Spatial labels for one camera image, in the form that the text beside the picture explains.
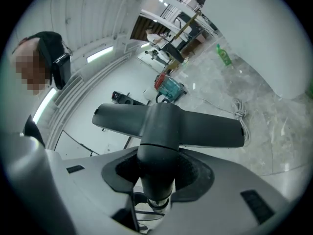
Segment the white ceiling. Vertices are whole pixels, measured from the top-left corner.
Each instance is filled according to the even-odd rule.
[[[20,19],[7,45],[10,53],[24,37],[55,31],[73,51],[72,73],[88,68],[96,74],[136,46],[130,35],[143,0],[35,0]],[[87,57],[114,46],[113,53],[87,64]]]

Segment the person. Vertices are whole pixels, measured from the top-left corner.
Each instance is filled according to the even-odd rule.
[[[152,50],[152,51],[145,51],[145,53],[146,54],[150,54],[151,56],[152,56],[152,60],[157,60],[158,62],[160,62],[161,64],[163,64],[163,65],[167,65],[167,63],[163,60],[163,59],[161,59],[161,58],[159,58],[159,56],[158,56],[158,52],[154,49],[154,50]]]
[[[188,62],[188,58],[184,59],[181,56],[180,52],[171,43],[164,40],[166,38],[166,35],[159,36],[157,34],[153,34],[152,29],[150,27],[146,29],[146,33],[148,41],[157,45],[160,50],[170,53],[172,57],[174,57],[177,61],[179,61],[183,65]]]
[[[5,56],[1,60],[0,96],[6,103],[0,111],[5,116],[0,132],[24,133],[45,146],[30,113],[38,105],[37,95],[51,85],[52,79],[62,89],[70,78],[70,55],[63,45],[60,34],[39,32],[22,39],[9,58]]]
[[[205,0],[196,0],[196,2],[202,7],[205,3]]]

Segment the red object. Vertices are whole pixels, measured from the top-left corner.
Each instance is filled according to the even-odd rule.
[[[165,79],[165,73],[161,73],[160,76],[158,77],[157,81],[155,82],[155,89],[158,90],[161,84],[163,83]]]

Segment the ceiling light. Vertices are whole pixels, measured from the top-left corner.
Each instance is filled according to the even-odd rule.
[[[38,120],[40,119],[42,113],[44,112],[45,108],[47,107],[48,103],[50,102],[50,100],[53,98],[53,96],[57,93],[55,88],[52,88],[49,93],[47,94],[47,96],[45,96],[44,100],[41,102],[38,110],[36,111],[34,117],[33,117],[33,121],[35,122],[35,124],[38,123]]]
[[[141,46],[141,48],[145,48],[146,46],[148,46],[150,43],[146,43],[146,44],[143,44],[142,46]]]
[[[107,54],[108,52],[113,50],[113,46],[108,47],[106,49],[103,49],[97,53],[95,53],[94,55],[91,55],[90,57],[87,58],[87,63],[90,63],[91,61],[97,59],[98,57],[103,56],[104,54]]]

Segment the wooden panel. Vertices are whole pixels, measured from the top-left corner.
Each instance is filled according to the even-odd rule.
[[[170,31],[167,27],[160,23],[156,23],[149,18],[139,16],[133,28],[131,39],[147,41],[146,29],[149,26],[152,26],[152,32],[158,35]]]

